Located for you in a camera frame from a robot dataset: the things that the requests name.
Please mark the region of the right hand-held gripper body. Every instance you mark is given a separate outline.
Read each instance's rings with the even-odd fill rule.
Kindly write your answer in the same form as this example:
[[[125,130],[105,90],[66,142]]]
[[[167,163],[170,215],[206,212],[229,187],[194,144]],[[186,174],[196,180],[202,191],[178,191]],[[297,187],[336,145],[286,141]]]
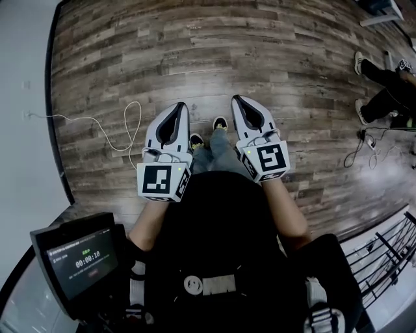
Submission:
[[[237,142],[239,160],[256,183],[281,178],[291,166],[287,142],[278,129]]]

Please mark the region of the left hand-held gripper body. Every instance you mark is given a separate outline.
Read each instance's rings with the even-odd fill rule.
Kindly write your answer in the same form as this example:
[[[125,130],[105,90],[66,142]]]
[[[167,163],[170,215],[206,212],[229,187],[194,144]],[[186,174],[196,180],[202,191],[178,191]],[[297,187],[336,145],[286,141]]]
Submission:
[[[192,155],[144,148],[136,167],[138,195],[156,202],[180,202],[192,172]]]

